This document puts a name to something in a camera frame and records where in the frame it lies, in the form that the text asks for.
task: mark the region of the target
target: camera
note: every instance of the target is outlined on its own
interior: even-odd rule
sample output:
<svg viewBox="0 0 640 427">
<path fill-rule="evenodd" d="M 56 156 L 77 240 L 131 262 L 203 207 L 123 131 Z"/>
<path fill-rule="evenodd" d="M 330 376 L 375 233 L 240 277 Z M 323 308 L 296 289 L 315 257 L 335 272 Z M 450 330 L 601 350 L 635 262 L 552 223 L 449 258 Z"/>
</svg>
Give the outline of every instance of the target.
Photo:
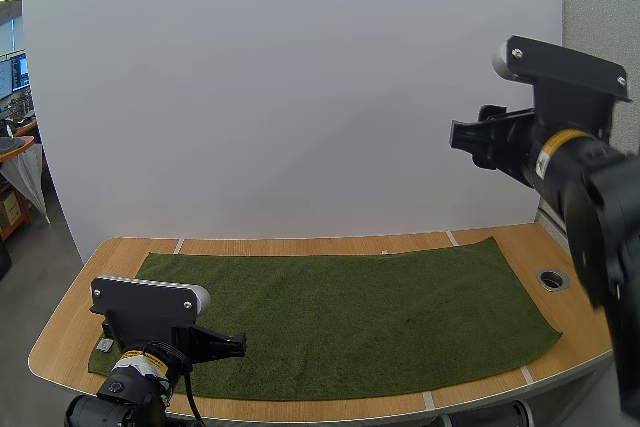
<svg viewBox="0 0 640 427">
<path fill-rule="evenodd" d="M 246 336 L 227 337 L 195 325 L 209 309 L 199 285 L 101 276 L 91 283 L 91 311 L 104 316 L 104 337 L 122 352 L 96 396 L 73 399 L 65 427 L 166 427 L 204 425 L 191 391 L 193 364 L 243 357 Z M 173 390 L 184 376 L 196 418 L 167 418 Z"/>
</svg>

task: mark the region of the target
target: computer screen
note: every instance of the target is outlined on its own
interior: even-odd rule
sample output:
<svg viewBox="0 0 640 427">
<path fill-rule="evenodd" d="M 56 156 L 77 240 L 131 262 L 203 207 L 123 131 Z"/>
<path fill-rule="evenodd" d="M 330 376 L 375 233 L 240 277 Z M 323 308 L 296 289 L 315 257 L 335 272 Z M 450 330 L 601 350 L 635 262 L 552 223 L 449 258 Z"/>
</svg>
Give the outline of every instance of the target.
<svg viewBox="0 0 640 427">
<path fill-rule="evenodd" d="M 0 62 L 0 99 L 8 97 L 13 92 L 11 60 Z"/>
<path fill-rule="evenodd" d="M 21 89 L 29 85 L 29 69 L 25 54 L 11 59 L 13 65 L 13 90 Z"/>
</svg>

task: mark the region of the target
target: black cable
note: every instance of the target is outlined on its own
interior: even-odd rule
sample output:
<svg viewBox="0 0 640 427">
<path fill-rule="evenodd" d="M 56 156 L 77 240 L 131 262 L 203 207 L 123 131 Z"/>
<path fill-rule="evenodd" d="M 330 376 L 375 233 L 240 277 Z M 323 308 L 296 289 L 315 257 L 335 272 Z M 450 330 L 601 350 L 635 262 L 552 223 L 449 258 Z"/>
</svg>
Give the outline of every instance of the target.
<svg viewBox="0 0 640 427">
<path fill-rule="evenodd" d="M 191 406 L 191 412 L 193 412 L 193 416 L 204 425 L 204 420 L 200 417 L 200 412 L 198 412 L 198 408 L 196 407 L 196 401 L 193 398 L 193 392 L 191 391 L 191 375 L 185 374 L 184 376 L 184 386 L 187 388 L 187 400 L 189 401 L 189 406 Z"/>
<path fill-rule="evenodd" d="M 193 370 L 193 366 L 191 365 L 191 361 L 189 360 L 189 358 L 180 350 L 176 349 L 173 345 L 158 340 L 147 342 L 147 344 L 142 349 L 143 356 L 147 351 L 147 347 L 150 346 L 158 347 L 159 349 L 164 350 L 165 353 L 173 355 L 182 363 L 183 371 L 181 373 L 184 375 L 184 385 L 187 389 L 187 400 L 189 401 L 191 412 L 193 413 L 193 416 L 198 420 L 198 422 L 201 422 L 202 425 L 204 425 L 204 420 L 202 420 L 200 412 L 198 412 L 196 401 L 193 398 L 193 391 L 191 390 L 191 371 Z"/>
</svg>

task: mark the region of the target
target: wooden table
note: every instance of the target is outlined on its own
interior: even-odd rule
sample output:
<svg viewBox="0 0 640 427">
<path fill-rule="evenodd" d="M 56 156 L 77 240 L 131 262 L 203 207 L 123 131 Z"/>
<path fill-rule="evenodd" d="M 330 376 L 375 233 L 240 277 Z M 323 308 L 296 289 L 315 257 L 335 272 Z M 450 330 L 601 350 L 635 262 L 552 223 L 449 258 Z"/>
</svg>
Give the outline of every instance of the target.
<svg viewBox="0 0 640 427">
<path fill-rule="evenodd" d="M 36 141 L 36 139 L 30 135 L 25 135 L 24 137 L 19 137 L 19 138 L 24 140 L 24 144 L 18 147 L 17 149 L 11 150 L 9 152 L 5 152 L 4 154 L 0 154 L 0 162 L 4 162 L 5 160 L 12 159 L 16 155 L 21 154 L 25 150 L 28 150 Z"/>
<path fill-rule="evenodd" d="M 356 400 L 265 402 L 196 398 L 200 413 L 216 419 L 269 422 L 353 421 L 359 425 L 428 418 L 435 413 L 488 405 L 568 382 L 596 364 L 610 362 L 611 342 L 602 312 L 593 312 L 570 258 L 539 224 L 429 234 L 330 239 L 184 240 L 117 238 L 93 254 L 53 313 L 31 354 L 31 371 L 46 380 L 95 393 L 104 377 L 87 372 L 89 354 L 101 333 L 102 316 L 89 312 L 90 282 L 98 275 L 134 277 L 149 252 L 211 255 L 380 254 L 437 249 L 495 237 L 504 256 L 560 340 L 522 368 L 431 392 Z M 566 272 L 571 286 L 545 290 L 543 269 Z M 184 395 L 170 412 L 190 414 Z"/>
</svg>

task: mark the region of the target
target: yellow label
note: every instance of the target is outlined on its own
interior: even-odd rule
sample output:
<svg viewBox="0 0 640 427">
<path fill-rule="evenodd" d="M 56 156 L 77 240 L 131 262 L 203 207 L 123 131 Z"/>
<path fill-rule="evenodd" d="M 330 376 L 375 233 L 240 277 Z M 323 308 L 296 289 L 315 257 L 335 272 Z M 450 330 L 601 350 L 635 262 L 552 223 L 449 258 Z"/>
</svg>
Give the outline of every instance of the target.
<svg viewBox="0 0 640 427">
<path fill-rule="evenodd" d="M 547 172 L 547 166 L 549 165 L 551 156 L 555 154 L 564 143 L 576 137 L 591 137 L 591 135 L 578 129 L 565 129 L 556 132 L 545 142 L 536 161 L 536 174 L 538 174 L 541 179 L 544 179 L 544 174 Z"/>
<path fill-rule="evenodd" d="M 122 354 L 122 357 L 120 357 L 120 360 L 128 359 L 130 357 L 137 357 L 138 355 L 142 355 L 141 350 L 128 350 L 127 352 Z M 144 358 L 147 359 L 149 362 L 151 362 L 153 365 L 155 365 L 158 368 L 158 370 L 160 370 L 164 375 L 167 375 L 167 370 L 169 370 L 168 367 L 165 365 L 164 362 L 162 362 L 155 355 L 147 354 L 145 352 Z"/>
</svg>

